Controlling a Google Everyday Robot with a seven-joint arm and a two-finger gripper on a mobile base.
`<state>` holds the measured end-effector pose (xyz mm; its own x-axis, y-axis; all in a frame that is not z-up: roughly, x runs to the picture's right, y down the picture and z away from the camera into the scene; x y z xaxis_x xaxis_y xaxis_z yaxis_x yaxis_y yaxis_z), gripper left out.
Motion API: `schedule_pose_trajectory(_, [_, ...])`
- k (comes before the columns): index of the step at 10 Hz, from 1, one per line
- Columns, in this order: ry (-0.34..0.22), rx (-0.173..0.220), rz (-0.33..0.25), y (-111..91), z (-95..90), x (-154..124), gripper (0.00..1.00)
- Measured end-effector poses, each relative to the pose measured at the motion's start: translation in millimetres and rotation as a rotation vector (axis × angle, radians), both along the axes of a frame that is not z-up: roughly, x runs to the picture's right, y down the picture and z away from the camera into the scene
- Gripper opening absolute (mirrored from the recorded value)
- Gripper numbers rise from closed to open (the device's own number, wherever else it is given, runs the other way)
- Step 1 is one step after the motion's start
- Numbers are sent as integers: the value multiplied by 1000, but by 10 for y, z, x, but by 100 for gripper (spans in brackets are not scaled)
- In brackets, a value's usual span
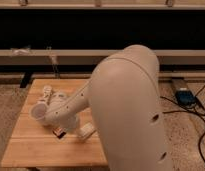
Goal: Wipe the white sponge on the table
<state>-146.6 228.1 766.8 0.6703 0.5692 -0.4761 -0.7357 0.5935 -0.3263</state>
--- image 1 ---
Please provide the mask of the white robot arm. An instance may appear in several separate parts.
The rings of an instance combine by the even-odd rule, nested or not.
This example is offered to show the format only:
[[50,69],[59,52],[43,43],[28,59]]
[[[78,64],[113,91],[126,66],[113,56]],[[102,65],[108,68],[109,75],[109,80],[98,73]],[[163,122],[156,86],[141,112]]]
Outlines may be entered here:
[[47,113],[62,126],[90,108],[110,171],[173,171],[158,88],[159,61],[129,46],[101,61],[89,81]]

